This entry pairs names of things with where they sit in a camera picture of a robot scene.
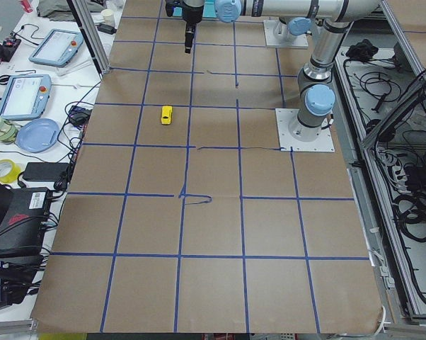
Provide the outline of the yellow toy beetle car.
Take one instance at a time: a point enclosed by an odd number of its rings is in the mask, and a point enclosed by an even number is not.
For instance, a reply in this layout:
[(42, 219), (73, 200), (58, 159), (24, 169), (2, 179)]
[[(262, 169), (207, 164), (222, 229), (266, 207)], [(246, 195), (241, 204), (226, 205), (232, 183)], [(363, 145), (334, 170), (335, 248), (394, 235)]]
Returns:
[(163, 106), (161, 108), (161, 124), (170, 125), (173, 119), (173, 107), (172, 106)]

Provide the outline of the teal storage bin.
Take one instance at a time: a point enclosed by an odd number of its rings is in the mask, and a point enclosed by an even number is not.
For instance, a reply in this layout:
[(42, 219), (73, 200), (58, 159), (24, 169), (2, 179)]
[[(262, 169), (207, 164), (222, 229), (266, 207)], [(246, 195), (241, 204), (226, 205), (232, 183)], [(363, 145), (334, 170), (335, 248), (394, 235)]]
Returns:
[[(191, 12), (194, 14), (199, 14), (200, 10), (202, 10), (202, 17), (203, 18), (216, 18), (216, 13), (214, 10), (214, 1), (213, 0), (206, 0), (204, 1), (203, 7), (195, 7), (192, 8)], [(184, 9), (181, 7), (175, 7), (173, 11), (174, 17), (181, 17), (183, 15)]]

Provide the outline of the white paper cup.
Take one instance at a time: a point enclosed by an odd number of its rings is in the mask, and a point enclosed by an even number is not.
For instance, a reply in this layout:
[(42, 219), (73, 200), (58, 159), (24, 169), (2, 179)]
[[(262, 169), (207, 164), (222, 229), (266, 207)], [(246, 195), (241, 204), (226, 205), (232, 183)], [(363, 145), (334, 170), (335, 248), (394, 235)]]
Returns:
[(101, 11), (101, 15), (103, 17), (103, 22), (109, 26), (115, 26), (115, 14), (111, 9), (104, 9)]

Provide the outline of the upper teach pendant tablet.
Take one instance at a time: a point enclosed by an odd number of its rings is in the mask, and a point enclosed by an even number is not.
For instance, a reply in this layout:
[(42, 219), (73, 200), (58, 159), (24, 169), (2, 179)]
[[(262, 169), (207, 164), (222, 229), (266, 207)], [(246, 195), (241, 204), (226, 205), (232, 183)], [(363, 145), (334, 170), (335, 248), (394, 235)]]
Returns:
[(35, 64), (64, 67), (84, 43), (80, 32), (52, 29), (28, 60)]

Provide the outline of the teach pendant tablet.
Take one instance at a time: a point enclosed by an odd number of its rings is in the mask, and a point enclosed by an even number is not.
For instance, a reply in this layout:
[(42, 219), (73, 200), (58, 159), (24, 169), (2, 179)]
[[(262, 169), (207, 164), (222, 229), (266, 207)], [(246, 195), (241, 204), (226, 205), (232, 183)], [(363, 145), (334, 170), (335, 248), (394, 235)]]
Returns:
[(84, 43), (80, 32), (52, 29), (28, 60), (35, 64), (64, 67)]
[(0, 117), (22, 121), (39, 118), (52, 88), (48, 74), (10, 76), (0, 102)]

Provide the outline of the black cloth bundle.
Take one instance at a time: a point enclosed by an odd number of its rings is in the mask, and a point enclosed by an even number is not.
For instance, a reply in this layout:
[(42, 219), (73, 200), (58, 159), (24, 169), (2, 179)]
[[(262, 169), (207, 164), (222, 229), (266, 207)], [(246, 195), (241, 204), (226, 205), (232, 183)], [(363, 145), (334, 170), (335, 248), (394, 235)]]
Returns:
[(345, 56), (353, 61), (368, 62), (373, 59), (374, 55), (379, 51), (368, 39), (350, 46)]

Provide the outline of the lower teach pendant tablet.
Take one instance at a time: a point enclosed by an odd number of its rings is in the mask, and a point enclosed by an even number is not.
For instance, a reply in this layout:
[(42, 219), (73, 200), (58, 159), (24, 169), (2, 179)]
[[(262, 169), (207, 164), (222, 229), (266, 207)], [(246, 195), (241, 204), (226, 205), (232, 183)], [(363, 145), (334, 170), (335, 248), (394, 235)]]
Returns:
[(48, 74), (10, 76), (0, 102), (0, 117), (22, 121), (39, 118), (52, 88)]

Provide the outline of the blue plastic plate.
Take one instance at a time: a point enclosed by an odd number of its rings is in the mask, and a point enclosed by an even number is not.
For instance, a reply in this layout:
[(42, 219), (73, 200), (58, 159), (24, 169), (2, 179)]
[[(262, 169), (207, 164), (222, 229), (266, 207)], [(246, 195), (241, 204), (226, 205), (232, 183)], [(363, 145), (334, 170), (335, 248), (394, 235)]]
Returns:
[(27, 152), (44, 152), (56, 143), (58, 134), (56, 121), (49, 118), (35, 119), (19, 130), (16, 145)]

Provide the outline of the black power adapter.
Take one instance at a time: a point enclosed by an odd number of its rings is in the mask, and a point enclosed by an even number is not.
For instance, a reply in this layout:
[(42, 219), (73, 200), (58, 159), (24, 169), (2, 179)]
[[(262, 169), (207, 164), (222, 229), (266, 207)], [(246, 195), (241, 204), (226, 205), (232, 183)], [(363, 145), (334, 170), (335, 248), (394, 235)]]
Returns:
[(68, 168), (69, 164), (65, 162), (30, 162), (26, 165), (22, 178), (34, 182), (56, 181)]

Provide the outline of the green tape rolls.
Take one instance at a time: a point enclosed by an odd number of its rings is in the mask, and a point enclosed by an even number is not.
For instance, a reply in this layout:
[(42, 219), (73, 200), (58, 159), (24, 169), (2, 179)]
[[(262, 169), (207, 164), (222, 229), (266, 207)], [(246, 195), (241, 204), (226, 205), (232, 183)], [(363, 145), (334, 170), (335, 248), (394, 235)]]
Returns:
[(4, 144), (14, 143), (18, 131), (18, 126), (15, 123), (0, 117), (0, 142)]

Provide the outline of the yellow tape roll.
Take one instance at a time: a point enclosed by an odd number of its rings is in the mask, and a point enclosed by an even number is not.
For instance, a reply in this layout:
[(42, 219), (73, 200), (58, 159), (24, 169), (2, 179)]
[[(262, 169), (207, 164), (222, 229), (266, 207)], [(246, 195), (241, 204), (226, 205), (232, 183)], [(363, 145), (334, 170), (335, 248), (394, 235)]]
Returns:
[(21, 173), (21, 168), (17, 163), (10, 159), (0, 160), (0, 182), (1, 183), (12, 183)]

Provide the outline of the black computer box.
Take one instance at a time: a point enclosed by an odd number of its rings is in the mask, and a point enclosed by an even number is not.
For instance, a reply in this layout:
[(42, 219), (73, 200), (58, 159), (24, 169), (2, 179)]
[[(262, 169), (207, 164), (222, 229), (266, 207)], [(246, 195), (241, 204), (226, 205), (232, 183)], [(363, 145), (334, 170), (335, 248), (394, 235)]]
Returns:
[(6, 188), (0, 184), (0, 259), (38, 255), (49, 213), (48, 188)]

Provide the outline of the aluminium frame post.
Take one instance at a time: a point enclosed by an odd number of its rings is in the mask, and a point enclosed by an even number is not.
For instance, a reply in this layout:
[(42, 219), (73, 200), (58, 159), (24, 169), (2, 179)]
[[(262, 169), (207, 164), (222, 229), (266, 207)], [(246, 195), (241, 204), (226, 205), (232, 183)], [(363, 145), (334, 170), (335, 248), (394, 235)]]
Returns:
[(107, 74), (110, 71), (110, 63), (92, 19), (91, 12), (88, 10), (85, 1), (74, 0), (72, 3), (74, 7), (73, 15), (76, 16), (76, 22), (84, 36), (93, 63), (99, 74)]

